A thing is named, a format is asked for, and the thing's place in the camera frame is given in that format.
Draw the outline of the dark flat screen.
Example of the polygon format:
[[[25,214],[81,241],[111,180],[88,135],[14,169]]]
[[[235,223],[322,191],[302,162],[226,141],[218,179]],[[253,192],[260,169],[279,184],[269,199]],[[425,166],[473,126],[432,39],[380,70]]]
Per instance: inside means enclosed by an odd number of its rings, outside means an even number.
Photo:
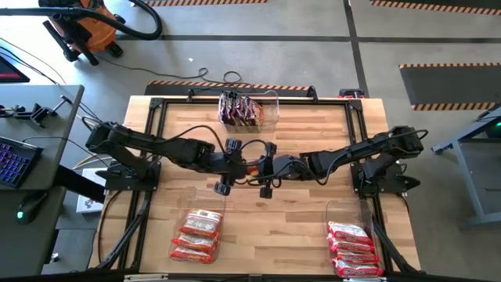
[[[0,83],[24,83],[29,81],[28,76],[0,56]]]

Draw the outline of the black computer mouse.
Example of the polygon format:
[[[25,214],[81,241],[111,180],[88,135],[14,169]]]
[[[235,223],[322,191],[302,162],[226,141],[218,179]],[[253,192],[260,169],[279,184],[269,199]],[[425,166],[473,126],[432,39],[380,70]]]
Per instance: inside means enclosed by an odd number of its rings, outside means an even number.
[[[48,192],[46,190],[29,191],[16,210],[16,221],[23,225],[33,222],[47,195]]]

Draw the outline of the black hazard-striped floor mat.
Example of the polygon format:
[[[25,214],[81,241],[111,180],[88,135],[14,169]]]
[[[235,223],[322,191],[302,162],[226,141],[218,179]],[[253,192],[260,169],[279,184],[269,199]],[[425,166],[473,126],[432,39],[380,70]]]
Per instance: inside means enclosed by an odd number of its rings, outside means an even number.
[[[250,83],[222,83],[209,81],[149,81],[146,85],[145,96],[216,96],[220,92],[229,90],[238,93],[265,93],[274,91],[279,96],[286,97],[315,97],[317,91],[314,86],[294,85],[263,85]]]
[[[501,104],[501,63],[399,66],[414,111],[490,110]]]
[[[144,0],[150,7],[265,4],[269,0]]]
[[[501,16],[501,0],[369,0],[369,3],[388,8]]]

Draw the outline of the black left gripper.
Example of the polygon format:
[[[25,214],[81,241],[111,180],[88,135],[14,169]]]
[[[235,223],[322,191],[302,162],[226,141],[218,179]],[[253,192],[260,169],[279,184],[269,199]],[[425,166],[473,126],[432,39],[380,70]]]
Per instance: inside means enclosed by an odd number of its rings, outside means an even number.
[[[215,155],[214,174],[221,176],[214,185],[214,191],[220,195],[229,195],[232,186],[236,183],[248,183],[253,179],[247,174],[247,168],[253,167],[253,162],[246,162],[241,154],[242,141],[227,139],[225,152]]]

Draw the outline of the white box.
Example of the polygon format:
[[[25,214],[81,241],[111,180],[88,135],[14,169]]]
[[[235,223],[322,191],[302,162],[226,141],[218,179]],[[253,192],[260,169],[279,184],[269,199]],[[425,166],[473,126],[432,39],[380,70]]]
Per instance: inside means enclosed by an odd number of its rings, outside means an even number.
[[[102,168],[84,168],[82,171],[82,176],[86,179],[93,181],[101,186],[106,185],[106,180],[97,175],[97,172],[102,171]],[[80,214],[101,212],[103,210],[103,204],[91,200],[88,197],[79,195],[77,198],[76,212]]]

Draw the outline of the grey desk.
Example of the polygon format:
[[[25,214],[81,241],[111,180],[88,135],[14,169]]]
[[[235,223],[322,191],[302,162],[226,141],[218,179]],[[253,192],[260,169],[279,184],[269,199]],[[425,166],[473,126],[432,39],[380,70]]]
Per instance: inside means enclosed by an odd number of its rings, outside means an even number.
[[[34,169],[18,189],[0,185],[0,280],[41,273],[51,253],[52,238],[66,189],[53,182],[69,139],[82,85],[0,85],[0,105],[56,108],[38,126],[31,121],[0,118],[0,137],[24,141],[42,148]],[[31,191],[42,190],[46,197],[28,224],[17,221],[18,207]]]

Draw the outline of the black desk clamp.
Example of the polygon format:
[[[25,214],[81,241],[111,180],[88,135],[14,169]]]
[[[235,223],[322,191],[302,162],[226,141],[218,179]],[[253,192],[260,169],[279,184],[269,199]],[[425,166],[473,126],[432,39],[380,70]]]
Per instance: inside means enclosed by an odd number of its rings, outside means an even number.
[[[0,105],[0,118],[14,118],[16,120],[31,121],[41,128],[45,128],[42,122],[47,117],[57,117],[57,110],[64,104],[73,105],[73,102],[66,96],[61,96],[60,101],[53,108],[42,107],[35,103],[31,111],[26,111],[25,107],[15,105],[14,107],[4,107]]]

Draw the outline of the grey metal cart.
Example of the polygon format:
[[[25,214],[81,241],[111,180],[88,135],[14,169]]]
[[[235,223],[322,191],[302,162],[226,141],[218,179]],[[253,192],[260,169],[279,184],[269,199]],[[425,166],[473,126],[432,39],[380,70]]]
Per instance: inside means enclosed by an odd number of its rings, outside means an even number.
[[[456,155],[475,212],[462,227],[501,225],[501,105],[431,148],[437,155],[449,149]]]

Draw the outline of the orange shop vacuum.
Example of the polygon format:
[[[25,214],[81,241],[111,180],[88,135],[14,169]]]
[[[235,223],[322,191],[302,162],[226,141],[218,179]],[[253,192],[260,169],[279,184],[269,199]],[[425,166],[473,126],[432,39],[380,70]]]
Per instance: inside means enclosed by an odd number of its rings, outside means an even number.
[[[50,8],[86,8],[125,23],[120,15],[112,14],[103,0],[38,0],[38,5]],[[63,16],[54,14],[42,23],[59,47],[65,58],[74,62],[83,53],[93,66],[99,62],[96,52],[108,52],[112,57],[123,55],[122,48],[116,43],[117,30],[106,23],[83,16]]]

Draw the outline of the black aluminium table frame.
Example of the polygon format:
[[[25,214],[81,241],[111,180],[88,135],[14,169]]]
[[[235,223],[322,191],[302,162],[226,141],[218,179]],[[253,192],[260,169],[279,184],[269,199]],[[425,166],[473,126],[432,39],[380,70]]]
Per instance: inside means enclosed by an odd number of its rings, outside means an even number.
[[[128,104],[124,125],[140,132],[170,137],[194,125],[211,126],[221,139],[227,136],[218,121],[217,99],[203,97],[187,103],[186,98],[133,96]],[[253,138],[274,142],[278,155],[297,155],[314,150],[336,150],[350,143],[350,133],[361,139],[356,109],[354,129],[348,129],[344,106],[355,101],[321,98],[311,103],[308,98],[294,98],[300,104],[280,105],[279,123],[270,133],[233,135],[247,141]],[[366,125],[365,136],[388,130],[381,99],[359,100]],[[171,235],[177,218],[180,193],[187,188],[211,190],[219,177],[192,172],[163,158],[159,186],[153,192],[144,235],[140,274],[156,274],[174,279],[175,274],[265,274],[285,278],[334,276],[325,231],[326,204],[330,201],[357,199],[353,190],[350,167],[339,168],[325,186],[315,182],[283,181],[271,200],[259,197],[259,188],[234,186],[225,198],[225,219],[221,247],[211,264],[178,262],[168,255]],[[124,232],[132,192],[126,190],[114,198],[101,232],[103,256],[106,256]],[[397,249],[420,268],[407,208],[394,195],[381,195],[384,223]]]

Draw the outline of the black backlit keyboard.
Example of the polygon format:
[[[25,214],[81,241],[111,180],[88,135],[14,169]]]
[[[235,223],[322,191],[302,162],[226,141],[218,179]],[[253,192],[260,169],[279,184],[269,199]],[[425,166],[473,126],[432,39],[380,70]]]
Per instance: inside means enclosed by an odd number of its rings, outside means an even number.
[[[42,151],[40,147],[0,136],[0,185],[19,189]]]

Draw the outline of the red Maruchan beef noodle pack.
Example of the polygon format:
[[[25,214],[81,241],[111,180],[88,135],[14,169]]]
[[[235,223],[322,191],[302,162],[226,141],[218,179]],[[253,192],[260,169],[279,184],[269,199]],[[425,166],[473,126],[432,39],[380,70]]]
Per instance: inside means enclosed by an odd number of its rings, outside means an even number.
[[[350,251],[356,253],[374,253],[375,248],[369,244],[360,244],[342,240],[332,240],[330,242],[331,251]]]
[[[173,244],[196,251],[211,253],[217,247],[217,237],[202,237],[188,233],[180,233],[171,240]]]
[[[191,262],[212,263],[214,257],[206,252],[190,248],[177,247],[170,253],[171,259],[186,260]]]
[[[222,213],[199,208],[191,209],[178,231],[202,237],[215,238],[219,235],[224,216]]]
[[[379,256],[372,253],[351,252],[338,252],[336,259],[354,264],[377,264],[380,261]]]
[[[333,221],[329,221],[327,225],[330,234],[337,240],[373,245],[372,239],[366,231],[359,226]]]
[[[376,265],[363,265],[334,259],[333,265],[340,277],[380,277],[384,271]]]

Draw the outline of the clear plastic bin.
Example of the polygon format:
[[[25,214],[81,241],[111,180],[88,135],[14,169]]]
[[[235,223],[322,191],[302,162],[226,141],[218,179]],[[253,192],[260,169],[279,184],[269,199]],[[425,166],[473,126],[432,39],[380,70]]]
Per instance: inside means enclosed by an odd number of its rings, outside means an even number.
[[[337,239],[333,238],[328,230],[327,223],[329,221],[352,224],[363,228],[373,241],[372,246],[374,246],[375,251],[372,254],[378,255],[380,258],[380,261],[377,264],[363,264],[363,265],[376,265],[379,266],[384,271],[383,254],[380,249],[379,239],[373,229],[372,211],[370,204],[368,204],[364,200],[359,200],[359,199],[346,200],[346,201],[330,201],[326,204],[326,211],[325,211],[326,242],[328,246],[330,261],[333,265],[333,260],[336,259],[336,254],[338,252],[350,252],[350,251],[330,250],[330,242],[332,240],[337,240]],[[333,271],[337,275],[337,271],[335,270],[334,265],[333,265]],[[375,279],[377,277],[341,277],[341,278]]]
[[[250,126],[239,125],[224,125],[227,132],[231,133],[265,133],[273,132],[276,124],[279,121],[279,96],[274,91],[267,91],[265,93],[238,93],[237,95],[248,96],[249,99],[254,100],[262,106],[263,122],[260,126],[253,126],[250,121]]]
[[[187,213],[193,208],[199,208],[203,210],[222,213],[225,219],[226,200],[225,197],[213,193],[211,190],[197,189],[197,188],[187,188],[183,190],[180,193],[179,199],[177,201],[177,209],[176,209],[177,218],[174,224],[173,234],[171,235],[170,239],[168,255],[170,255],[170,253],[174,251],[177,247],[181,247],[176,244],[173,244],[171,240],[177,237],[181,233],[178,231],[178,229],[183,224]],[[211,253],[208,253],[214,257],[213,262],[217,259],[219,249],[221,247],[224,219],[222,220],[222,224],[220,226],[219,235],[216,236],[218,238],[217,247]],[[170,259],[178,262],[191,262],[173,258]]]

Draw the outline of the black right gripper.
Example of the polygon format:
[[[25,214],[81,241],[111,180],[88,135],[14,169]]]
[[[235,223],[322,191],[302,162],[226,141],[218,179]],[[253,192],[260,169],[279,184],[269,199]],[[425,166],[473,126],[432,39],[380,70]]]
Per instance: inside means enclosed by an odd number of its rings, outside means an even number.
[[[276,151],[276,144],[266,143],[265,155],[254,164],[258,168],[258,177],[254,181],[261,186],[260,197],[264,199],[272,198],[272,188],[280,186],[282,179],[304,180],[308,176],[308,166],[299,157],[275,157]]]

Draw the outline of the black flat strip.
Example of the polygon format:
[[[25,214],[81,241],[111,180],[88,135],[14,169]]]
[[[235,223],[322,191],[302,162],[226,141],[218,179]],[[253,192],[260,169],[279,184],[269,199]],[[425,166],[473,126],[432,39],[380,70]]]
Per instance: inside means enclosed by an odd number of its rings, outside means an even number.
[[[60,165],[56,170],[54,186],[62,186],[76,194],[103,204],[105,201],[105,187],[85,178],[73,170]]]

